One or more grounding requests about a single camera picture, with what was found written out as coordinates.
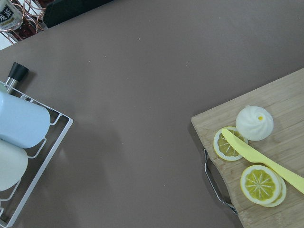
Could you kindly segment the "blue plastic cup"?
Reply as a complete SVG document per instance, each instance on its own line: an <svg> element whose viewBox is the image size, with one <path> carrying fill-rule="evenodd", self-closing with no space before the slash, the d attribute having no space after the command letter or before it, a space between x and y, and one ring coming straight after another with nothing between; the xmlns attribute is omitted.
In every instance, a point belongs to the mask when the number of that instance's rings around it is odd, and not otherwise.
<svg viewBox="0 0 304 228"><path fill-rule="evenodd" d="M20 148L39 144L50 127L50 114L40 105L0 93L0 138Z"/></svg>

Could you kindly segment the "black rubber stopper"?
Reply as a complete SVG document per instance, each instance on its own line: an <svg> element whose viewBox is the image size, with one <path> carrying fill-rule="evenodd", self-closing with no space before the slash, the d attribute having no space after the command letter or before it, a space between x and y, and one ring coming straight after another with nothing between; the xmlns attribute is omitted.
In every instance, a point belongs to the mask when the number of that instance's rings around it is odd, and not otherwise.
<svg viewBox="0 0 304 228"><path fill-rule="evenodd" d="M29 72L29 69L17 62L14 62L9 72L6 84L10 87L16 87L16 85L22 81L22 79Z"/></svg>

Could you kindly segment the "labelled drink bottle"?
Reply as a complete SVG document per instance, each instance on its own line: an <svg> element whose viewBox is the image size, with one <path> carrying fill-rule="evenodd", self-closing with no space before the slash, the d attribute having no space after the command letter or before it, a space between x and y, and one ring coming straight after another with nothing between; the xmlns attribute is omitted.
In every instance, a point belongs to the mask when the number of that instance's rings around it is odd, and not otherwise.
<svg viewBox="0 0 304 228"><path fill-rule="evenodd" d="M18 29L23 24L23 11L18 0L0 1L0 30Z"/></svg>

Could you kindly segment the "lemon slice upper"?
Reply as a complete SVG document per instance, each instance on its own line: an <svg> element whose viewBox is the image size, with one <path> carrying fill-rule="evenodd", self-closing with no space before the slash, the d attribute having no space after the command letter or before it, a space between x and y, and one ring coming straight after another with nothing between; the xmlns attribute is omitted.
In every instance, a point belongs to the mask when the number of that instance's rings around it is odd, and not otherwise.
<svg viewBox="0 0 304 228"><path fill-rule="evenodd" d="M241 139L243 142L248 144L248 140L244 138L233 126L224 127L224 129L228 129L231 133L233 133L237 138ZM231 145L227 142L222 134L222 129L218 130L213 139L213 148L215 153L222 159L226 161L237 161L242 158L242 156L234 150Z"/></svg>

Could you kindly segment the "lemon slice lower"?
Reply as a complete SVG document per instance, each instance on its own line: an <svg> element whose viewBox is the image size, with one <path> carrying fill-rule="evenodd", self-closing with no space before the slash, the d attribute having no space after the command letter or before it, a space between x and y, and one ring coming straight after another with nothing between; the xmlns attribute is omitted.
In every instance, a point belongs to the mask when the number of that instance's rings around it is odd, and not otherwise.
<svg viewBox="0 0 304 228"><path fill-rule="evenodd" d="M287 188L282 177L262 165L247 167L240 178L245 197L263 207L276 207L286 198Z"/></svg>

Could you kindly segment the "bamboo cutting board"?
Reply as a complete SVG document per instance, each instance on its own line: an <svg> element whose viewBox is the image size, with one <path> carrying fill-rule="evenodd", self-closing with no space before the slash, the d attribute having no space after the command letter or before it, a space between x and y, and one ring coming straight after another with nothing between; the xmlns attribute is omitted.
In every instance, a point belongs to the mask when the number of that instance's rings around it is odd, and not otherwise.
<svg viewBox="0 0 304 228"><path fill-rule="evenodd" d="M191 122L228 189L231 202L245 228L301 228L304 196L287 184L285 200L267 208L249 201L241 191L240 177L250 162L225 161L213 149L216 132L234 126L237 114L247 105L260 106L273 117L272 133L249 145L290 171L304 174L304 72L298 70L226 103L192 117Z"/></svg>

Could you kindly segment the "white plastic cup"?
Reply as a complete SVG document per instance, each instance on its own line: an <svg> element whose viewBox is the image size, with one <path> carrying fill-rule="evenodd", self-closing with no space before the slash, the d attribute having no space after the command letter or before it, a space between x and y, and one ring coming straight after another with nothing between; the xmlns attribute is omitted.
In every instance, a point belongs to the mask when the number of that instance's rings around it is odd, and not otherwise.
<svg viewBox="0 0 304 228"><path fill-rule="evenodd" d="M28 166L28 155L20 147L4 140L0 141L0 190L4 191L15 185L23 176Z"/></svg>

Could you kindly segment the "white toy steamed bun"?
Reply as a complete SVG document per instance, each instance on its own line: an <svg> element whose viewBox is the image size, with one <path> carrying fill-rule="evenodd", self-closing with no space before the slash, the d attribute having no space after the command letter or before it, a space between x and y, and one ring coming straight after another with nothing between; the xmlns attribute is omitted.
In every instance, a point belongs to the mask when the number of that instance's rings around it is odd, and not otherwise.
<svg viewBox="0 0 304 228"><path fill-rule="evenodd" d="M266 109L247 105L236 117L236 129L246 139L260 141L272 133L274 121Z"/></svg>

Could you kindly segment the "lemon slice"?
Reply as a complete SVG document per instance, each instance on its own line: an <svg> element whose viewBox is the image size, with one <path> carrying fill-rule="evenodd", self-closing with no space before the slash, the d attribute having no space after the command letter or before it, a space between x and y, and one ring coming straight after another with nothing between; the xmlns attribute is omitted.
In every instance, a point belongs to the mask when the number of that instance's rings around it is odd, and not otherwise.
<svg viewBox="0 0 304 228"><path fill-rule="evenodd" d="M248 140L244 138L233 126L224 127L224 129L228 129L231 133L233 133L237 138L241 139L243 142L248 144ZM215 153L222 159L226 161L237 161L242 158L242 156L234 150L231 145L227 142L222 134L222 129L218 130L213 139L213 148Z"/></svg>
<svg viewBox="0 0 304 228"><path fill-rule="evenodd" d="M262 165L247 167L240 178L245 197L263 207L276 207L286 198L287 188L282 177Z"/></svg>

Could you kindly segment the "yellow plastic knife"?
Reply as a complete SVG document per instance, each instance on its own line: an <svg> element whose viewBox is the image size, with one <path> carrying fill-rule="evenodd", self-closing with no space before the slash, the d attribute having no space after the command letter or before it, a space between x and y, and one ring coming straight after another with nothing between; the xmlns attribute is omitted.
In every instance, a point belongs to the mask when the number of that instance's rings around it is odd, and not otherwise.
<svg viewBox="0 0 304 228"><path fill-rule="evenodd" d="M301 193L304 193L304 178L298 174L288 170L287 168L279 165L270 158L266 157L253 147L249 146L239 138L237 138L228 129L221 130L222 135L228 142L228 144L238 152L242 157L251 163L262 163L267 167L271 168L278 175L280 175L284 180L290 183L294 188L296 188Z"/></svg>

